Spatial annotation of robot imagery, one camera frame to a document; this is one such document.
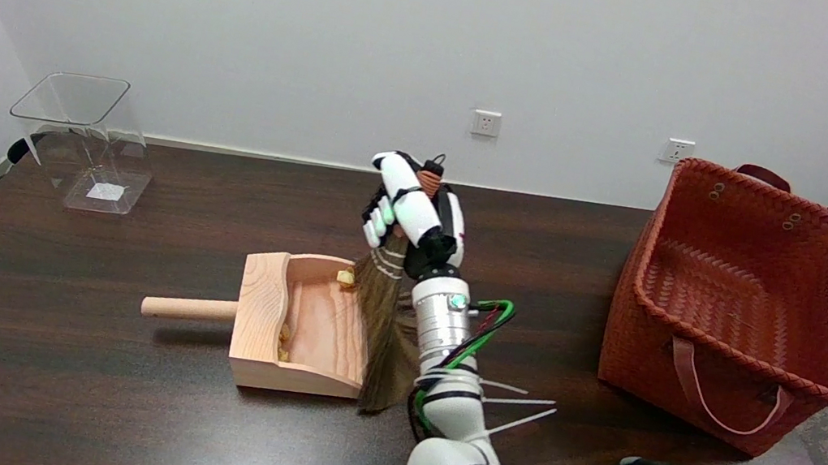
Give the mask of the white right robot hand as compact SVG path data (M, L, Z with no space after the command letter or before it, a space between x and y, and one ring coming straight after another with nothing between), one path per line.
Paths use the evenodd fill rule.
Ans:
M399 150L371 161L382 183L361 215L364 239L374 250L407 239L402 269L416 282L460 277L465 221L459 198L443 181L444 162L444 153L419 162Z

